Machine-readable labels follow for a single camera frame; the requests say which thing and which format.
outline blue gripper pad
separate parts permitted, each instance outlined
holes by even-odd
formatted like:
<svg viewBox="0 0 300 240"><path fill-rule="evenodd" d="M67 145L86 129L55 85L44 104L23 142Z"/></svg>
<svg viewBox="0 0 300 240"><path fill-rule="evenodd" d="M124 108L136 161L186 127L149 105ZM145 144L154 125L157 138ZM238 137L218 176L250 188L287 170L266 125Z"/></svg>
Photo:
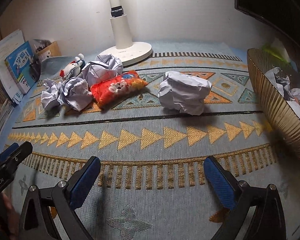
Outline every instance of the blue gripper pad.
<svg viewBox="0 0 300 240"><path fill-rule="evenodd" d="M0 162L4 162L11 153L13 153L16 149L19 148L17 143L11 144L5 151L0 154Z"/></svg>
<svg viewBox="0 0 300 240"><path fill-rule="evenodd" d="M234 209L236 202L234 200L234 190L223 176L221 171L210 158L206 158L203 163L204 174L210 181L219 200L225 208Z"/></svg>
<svg viewBox="0 0 300 240"><path fill-rule="evenodd" d="M86 169L85 173L78 179L77 183L70 192L70 208L75 210L82 207L92 186L94 185L101 169L100 160L95 158Z"/></svg>

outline silver bolt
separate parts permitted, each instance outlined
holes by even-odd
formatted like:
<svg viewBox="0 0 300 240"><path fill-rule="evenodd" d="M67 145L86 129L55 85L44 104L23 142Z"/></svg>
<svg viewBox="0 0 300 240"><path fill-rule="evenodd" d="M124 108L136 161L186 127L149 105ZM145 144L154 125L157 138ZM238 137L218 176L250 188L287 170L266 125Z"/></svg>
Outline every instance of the silver bolt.
<svg viewBox="0 0 300 240"><path fill-rule="evenodd" d="M66 181L62 180L62 181L59 181L58 183L58 187L64 187L65 185L67 184Z"/></svg>
<svg viewBox="0 0 300 240"><path fill-rule="evenodd" d="M248 183L247 183L245 180L240 180L240 181L239 181L239 185L240 185L241 187L247 187Z"/></svg>
<svg viewBox="0 0 300 240"><path fill-rule="evenodd" d="M35 191L37 189L37 187L35 185L32 185L29 190L32 192L32 191Z"/></svg>
<svg viewBox="0 0 300 240"><path fill-rule="evenodd" d="M270 184L269 187L270 187L271 190L276 190L277 189L277 187L275 186L275 184Z"/></svg>

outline white lamp base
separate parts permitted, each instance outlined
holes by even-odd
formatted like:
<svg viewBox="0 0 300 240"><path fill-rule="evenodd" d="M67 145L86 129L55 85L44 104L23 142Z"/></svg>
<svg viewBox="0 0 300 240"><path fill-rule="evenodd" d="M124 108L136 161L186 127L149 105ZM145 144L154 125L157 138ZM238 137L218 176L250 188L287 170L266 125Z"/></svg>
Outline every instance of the white lamp base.
<svg viewBox="0 0 300 240"><path fill-rule="evenodd" d="M135 64L149 57L152 53L152 46L146 42L134 42L131 47L117 49L115 46L106 49L101 54L112 54L122 61L123 66Z"/></svg>

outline blue book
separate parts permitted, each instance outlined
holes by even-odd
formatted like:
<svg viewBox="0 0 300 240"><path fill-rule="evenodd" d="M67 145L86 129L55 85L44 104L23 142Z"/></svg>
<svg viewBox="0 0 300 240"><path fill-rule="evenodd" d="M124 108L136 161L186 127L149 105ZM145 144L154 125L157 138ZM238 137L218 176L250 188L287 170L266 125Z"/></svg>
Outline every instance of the blue book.
<svg viewBox="0 0 300 240"><path fill-rule="evenodd" d="M23 94L26 94L35 83L35 72L32 69L33 58L34 54L27 41L7 56L5 60Z"/></svg>

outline white plush toy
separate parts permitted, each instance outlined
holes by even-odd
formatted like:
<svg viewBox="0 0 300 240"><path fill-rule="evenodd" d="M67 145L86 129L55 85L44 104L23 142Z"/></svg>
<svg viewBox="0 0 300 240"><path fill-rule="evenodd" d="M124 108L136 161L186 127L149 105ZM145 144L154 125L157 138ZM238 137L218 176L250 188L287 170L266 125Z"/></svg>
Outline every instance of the white plush toy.
<svg viewBox="0 0 300 240"><path fill-rule="evenodd" d="M74 61L69 63L64 69L60 71L60 77L62 77L63 80L68 80L70 78L76 77L80 74L85 65L86 63L84 61L84 55L80 53L78 57L74 58Z"/></svg>

